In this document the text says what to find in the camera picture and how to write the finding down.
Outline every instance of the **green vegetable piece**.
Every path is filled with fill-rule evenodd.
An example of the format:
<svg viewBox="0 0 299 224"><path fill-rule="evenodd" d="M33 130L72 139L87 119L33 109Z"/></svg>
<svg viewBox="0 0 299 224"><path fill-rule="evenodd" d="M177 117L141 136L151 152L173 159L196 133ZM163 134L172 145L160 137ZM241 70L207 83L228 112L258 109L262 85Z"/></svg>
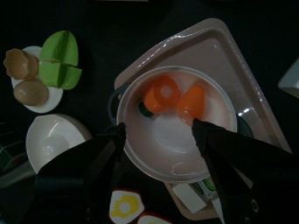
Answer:
<svg viewBox="0 0 299 224"><path fill-rule="evenodd" d="M205 178L205 179L203 180L203 183L204 183L204 185L208 187L208 189L209 189L211 191L216 191L216 186L213 185L213 182L212 182L212 180L211 180L211 177Z"/></svg>
<svg viewBox="0 0 299 224"><path fill-rule="evenodd" d="M61 63L40 61L39 66L41 82L48 87L69 90L76 87L81 69Z"/></svg>
<svg viewBox="0 0 299 224"><path fill-rule="evenodd" d="M69 31L57 31L47 38L41 47L40 60L73 67L79 65L77 41Z"/></svg>
<svg viewBox="0 0 299 224"><path fill-rule="evenodd" d="M81 69L73 67L73 66L67 66L65 68L65 77L63 84L60 88L69 90L76 87L79 80L80 80L80 74L81 74Z"/></svg>
<svg viewBox="0 0 299 224"><path fill-rule="evenodd" d="M61 64L40 61L39 73L41 82L48 87L59 88L63 83Z"/></svg>

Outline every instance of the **carrot slice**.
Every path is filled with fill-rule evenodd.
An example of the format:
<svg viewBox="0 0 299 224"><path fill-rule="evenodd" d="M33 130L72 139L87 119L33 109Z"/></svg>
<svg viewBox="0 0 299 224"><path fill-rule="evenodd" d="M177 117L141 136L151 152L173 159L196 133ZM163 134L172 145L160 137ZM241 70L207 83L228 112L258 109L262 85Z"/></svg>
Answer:
<svg viewBox="0 0 299 224"><path fill-rule="evenodd" d="M193 118L203 118L204 99L204 89L196 84L187 90L175 106L176 115L191 126Z"/></svg>
<svg viewBox="0 0 299 224"><path fill-rule="evenodd" d="M160 76L153 80L144 93L144 106L153 114L161 114L173 108L180 99L180 89L169 76Z"/></svg>

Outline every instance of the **tray rim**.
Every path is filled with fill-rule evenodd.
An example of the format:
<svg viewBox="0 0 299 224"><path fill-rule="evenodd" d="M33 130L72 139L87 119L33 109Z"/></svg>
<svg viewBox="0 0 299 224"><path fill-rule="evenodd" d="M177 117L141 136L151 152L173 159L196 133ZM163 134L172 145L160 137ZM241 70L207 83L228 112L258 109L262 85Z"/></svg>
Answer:
<svg viewBox="0 0 299 224"><path fill-rule="evenodd" d="M139 70L143 69L143 67L151 63L151 61L155 59L155 57L157 57L159 55L161 55L163 53L165 53L165 51L169 49L167 46L167 44L169 44L169 41L172 41L172 47L177 46L183 41L188 41L189 39L197 37L199 35L201 35L204 32L208 31L217 31L221 33L221 35L225 38L225 41L228 42L228 46L236 56L237 59L237 63L241 65L243 67L243 71L244 71L244 75L247 76L247 81L249 82L252 88L255 89L255 95L258 95L258 98L262 99L260 102L260 106L262 109L266 111L267 113L267 120L270 121L271 126L274 127L274 132L275 135L278 137L278 141L282 144L282 148L283 150L291 152L288 143L286 141L286 137L283 134L283 131L280 130L280 127L278 125L276 122L276 118L272 112L272 109L270 108L268 102L267 102L267 98L264 97L263 91L260 86L258 85L258 81L256 78L254 76L254 74L251 73L249 67L248 67L248 63L245 62L245 59L241 55L241 52L239 50L237 44L235 42L235 39L229 33L229 28L227 27L227 25L224 24L224 22L217 19L217 18L207 18L204 20L201 20L197 24L195 24L193 26L191 26L189 28L187 28L185 30L177 32L175 35L172 35L169 38L167 38L164 41L161 41L160 43L157 43L140 57L139 59L129 65L129 67L119 74L119 76L116 77L116 81L115 81L115 88L119 88L120 86L123 86L124 84L129 83L128 80L131 78L129 74L136 74ZM185 38L184 40L180 37L181 35L188 36L188 38ZM216 218L217 215L213 211L207 210L204 211L200 210L197 213L191 213L185 206L183 205L183 203L179 201L179 199L176 198L176 196L172 194L171 189L172 189L172 184L171 183L164 183L165 188L172 196L172 200L181 212L181 215L193 221L200 221L200 220L207 220L207 219L212 219Z"/></svg>

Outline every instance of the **food item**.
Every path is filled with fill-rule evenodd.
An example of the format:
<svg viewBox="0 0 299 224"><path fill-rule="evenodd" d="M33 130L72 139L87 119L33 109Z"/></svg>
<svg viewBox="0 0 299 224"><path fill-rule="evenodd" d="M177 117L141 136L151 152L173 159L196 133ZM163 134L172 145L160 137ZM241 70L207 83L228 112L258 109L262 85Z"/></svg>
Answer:
<svg viewBox="0 0 299 224"><path fill-rule="evenodd" d="M16 80L29 80L37 74L39 60L28 52L12 49L5 52L4 67L7 74Z"/></svg>
<svg viewBox="0 0 299 224"><path fill-rule="evenodd" d="M159 213L144 212L137 218L136 224L172 224Z"/></svg>
<svg viewBox="0 0 299 224"><path fill-rule="evenodd" d="M77 85L81 69L61 63L41 61L40 74L44 85L68 90Z"/></svg>
<svg viewBox="0 0 299 224"><path fill-rule="evenodd" d="M79 65L79 48L69 31L55 32L41 47L39 71L44 85L72 89L81 75Z"/></svg>
<svg viewBox="0 0 299 224"><path fill-rule="evenodd" d="M173 108L180 98L180 89L169 76L160 76L144 93L144 107L152 114L161 114Z"/></svg>
<svg viewBox="0 0 299 224"><path fill-rule="evenodd" d="M144 210L145 206L137 192L128 189L112 192L108 216L113 223L131 223Z"/></svg>
<svg viewBox="0 0 299 224"><path fill-rule="evenodd" d="M55 32L44 41L40 59L76 67L79 65L79 47L69 31Z"/></svg>
<svg viewBox="0 0 299 224"><path fill-rule="evenodd" d="M48 101L49 91L40 80L23 80L13 88L13 97L27 106L39 106Z"/></svg>
<svg viewBox="0 0 299 224"><path fill-rule="evenodd" d="M199 120L203 118L204 99L204 89L196 84L187 90L175 106L176 115L191 126L193 118Z"/></svg>

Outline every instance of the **black table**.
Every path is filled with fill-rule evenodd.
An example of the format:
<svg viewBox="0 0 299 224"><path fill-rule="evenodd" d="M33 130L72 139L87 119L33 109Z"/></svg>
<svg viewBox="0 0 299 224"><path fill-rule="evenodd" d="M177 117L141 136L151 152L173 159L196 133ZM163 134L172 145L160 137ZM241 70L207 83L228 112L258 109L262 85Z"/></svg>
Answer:
<svg viewBox="0 0 299 224"><path fill-rule="evenodd" d="M56 31L69 30L73 33L79 42L79 67L84 72L79 85L71 91L64 91L61 102L49 113L77 118L92 135L109 126L107 102L120 72L156 43L175 33L205 18L221 19L262 87L290 147L295 154L299 153L299 100L276 87L299 53L296 0L155 0L149 3L11 0L0 4L3 59L5 51L12 48L41 46ZM25 137L33 118L40 114L15 100L3 66L0 105L3 119ZM125 163L137 179L145 181L147 186L153 186L155 192L147 191L145 196L152 199L149 207L157 209L156 212L169 214L177 223L193 223L180 216L163 183L147 177L129 161ZM129 179L133 180L135 175L127 175L124 186L133 185ZM0 208L12 217L13 223L20 221L32 196L33 178L0 190ZM220 222L205 220L201 223Z"/></svg>

